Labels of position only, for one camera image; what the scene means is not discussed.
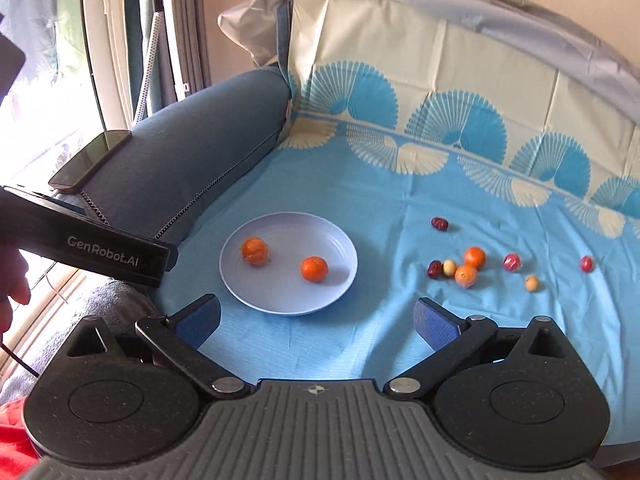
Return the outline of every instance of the silver bolt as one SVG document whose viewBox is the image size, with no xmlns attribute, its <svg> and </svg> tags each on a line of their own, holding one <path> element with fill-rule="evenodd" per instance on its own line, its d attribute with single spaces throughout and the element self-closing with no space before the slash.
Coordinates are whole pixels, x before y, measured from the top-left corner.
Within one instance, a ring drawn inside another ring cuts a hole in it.
<svg viewBox="0 0 640 480">
<path fill-rule="evenodd" d="M 420 383 L 412 377 L 396 377 L 389 383 L 389 389 L 395 394 L 412 394 L 420 389 Z"/>
<path fill-rule="evenodd" d="M 219 394 L 236 394 L 244 388 L 244 381 L 237 377 L 220 377 L 211 387 Z"/>
</svg>

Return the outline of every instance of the sofa armrest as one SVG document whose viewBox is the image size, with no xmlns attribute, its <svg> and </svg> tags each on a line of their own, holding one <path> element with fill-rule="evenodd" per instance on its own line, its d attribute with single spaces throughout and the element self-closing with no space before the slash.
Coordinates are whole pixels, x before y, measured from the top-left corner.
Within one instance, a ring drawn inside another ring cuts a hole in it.
<svg viewBox="0 0 640 480">
<path fill-rule="evenodd" d="M 135 126 L 82 192 L 65 200 L 115 228 L 178 244 L 274 148 L 289 97 L 276 67 L 197 92 Z"/>
</svg>

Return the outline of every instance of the gray towel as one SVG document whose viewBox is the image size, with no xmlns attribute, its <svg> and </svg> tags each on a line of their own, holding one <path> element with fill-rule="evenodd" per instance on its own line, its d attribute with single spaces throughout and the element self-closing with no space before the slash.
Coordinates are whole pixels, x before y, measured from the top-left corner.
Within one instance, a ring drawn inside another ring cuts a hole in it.
<svg viewBox="0 0 640 480">
<path fill-rule="evenodd" d="M 97 314 L 107 325 L 114 326 L 133 324 L 141 317 L 156 313 L 158 310 L 145 294 L 126 283 L 111 280 L 63 305 L 23 360 L 37 372 L 42 372 L 83 316 Z M 28 395 L 35 382 L 30 373 L 18 367 L 2 382 L 0 404 Z"/>
</svg>

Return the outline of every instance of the human hand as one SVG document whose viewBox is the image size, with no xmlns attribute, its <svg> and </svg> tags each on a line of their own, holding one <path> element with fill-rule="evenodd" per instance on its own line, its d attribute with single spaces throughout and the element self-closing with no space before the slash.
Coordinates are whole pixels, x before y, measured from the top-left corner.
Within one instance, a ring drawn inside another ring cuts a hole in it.
<svg viewBox="0 0 640 480">
<path fill-rule="evenodd" d="M 20 304 L 27 304 L 31 299 L 25 277 L 27 270 L 29 265 L 17 248 L 0 244 L 0 343 L 2 334 L 9 330 L 14 318 L 9 297 Z"/>
</svg>

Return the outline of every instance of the white plate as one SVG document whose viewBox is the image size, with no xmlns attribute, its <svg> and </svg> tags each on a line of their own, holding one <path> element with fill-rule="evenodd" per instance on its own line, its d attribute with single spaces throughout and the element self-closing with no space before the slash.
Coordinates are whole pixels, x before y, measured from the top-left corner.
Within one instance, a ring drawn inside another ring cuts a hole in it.
<svg viewBox="0 0 640 480">
<path fill-rule="evenodd" d="M 269 246 L 268 264 L 255 267 L 242 259 L 244 241 L 256 236 Z M 309 256 L 324 258 L 329 273 L 320 283 L 300 274 Z M 338 226 L 306 213 L 273 213 L 247 222 L 226 240 L 220 275 L 226 288 L 244 304 L 281 316 L 320 310 L 341 297 L 353 283 L 358 255 Z"/>
</svg>

